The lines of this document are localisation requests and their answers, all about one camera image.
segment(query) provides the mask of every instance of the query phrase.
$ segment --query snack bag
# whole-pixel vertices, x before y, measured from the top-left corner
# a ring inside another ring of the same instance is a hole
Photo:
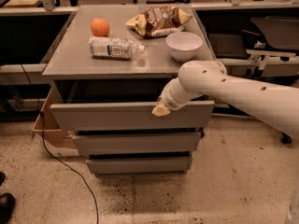
[[[191,14],[178,7],[149,7],[125,24],[144,37],[160,37],[183,31],[191,18]]]

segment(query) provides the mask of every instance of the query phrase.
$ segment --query white bowl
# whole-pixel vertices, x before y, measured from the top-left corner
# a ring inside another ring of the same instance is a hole
[[[173,33],[166,38],[168,52],[178,62],[187,62],[192,59],[202,44],[202,38],[187,32]]]

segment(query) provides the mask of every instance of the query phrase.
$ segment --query drawer front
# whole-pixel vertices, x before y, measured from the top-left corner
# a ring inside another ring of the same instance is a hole
[[[86,160],[92,174],[132,174],[157,172],[186,172],[192,157],[165,157],[145,159]]]
[[[190,152],[198,147],[199,132],[76,135],[74,143],[80,155]]]
[[[50,107],[66,131],[146,130],[206,127],[213,101],[191,101],[164,117],[151,114],[156,102],[60,104]]]

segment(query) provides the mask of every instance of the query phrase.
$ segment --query shoe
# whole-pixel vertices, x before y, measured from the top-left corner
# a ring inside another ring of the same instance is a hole
[[[15,198],[10,193],[4,193],[0,196],[0,224],[6,224],[15,207]]]
[[[4,182],[4,180],[6,180],[6,174],[0,172],[0,186],[1,186],[1,184]]]

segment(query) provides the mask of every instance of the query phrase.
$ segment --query black cable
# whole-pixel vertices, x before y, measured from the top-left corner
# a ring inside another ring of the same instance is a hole
[[[30,80],[30,78],[29,78],[27,72],[25,71],[24,67],[22,66],[22,64],[21,64],[21,68],[22,68],[22,70],[24,71],[25,75],[27,76],[27,79],[28,79],[28,82],[29,82],[30,86],[32,86],[31,80]],[[47,152],[48,152],[48,153],[49,153],[49,154],[50,154],[56,161],[60,162],[60,163],[63,164],[64,166],[68,167],[71,171],[73,171],[74,173],[76,173],[77,175],[79,175],[79,176],[83,179],[83,181],[84,181],[84,183],[85,183],[87,189],[90,191],[90,193],[91,193],[92,196],[93,196],[93,200],[94,200],[94,204],[95,204],[95,210],[96,210],[96,224],[98,224],[98,223],[99,223],[99,211],[98,211],[97,201],[96,201],[96,199],[95,199],[95,196],[94,196],[94,193],[93,193],[92,189],[91,189],[90,186],[87,184],[87,182],[86,182],[84,176],[83,176],[81,173],[79,173],[79,172],[76,171],[74,168],[72,168],[72,167],[69,166],[68,164],[64,163],[63,161],[61,161],[60,159],[58,159],[57,157],[55,157],[55,156],[48,150],[48,148],[46,147],[45,136],[44,136],[44,132],[45,132],[45,123],[46,123],[46,122],[45,122],[45,114],[40,110],[40,108],[39,108],[39,115],[40,115],[40,117],[41,117],[42,120],[43,120],[43,126],[42,126],[41,137],[42,137],[42,140],[43,140],[44,148],[46,149],[46,151],[47,151]]]

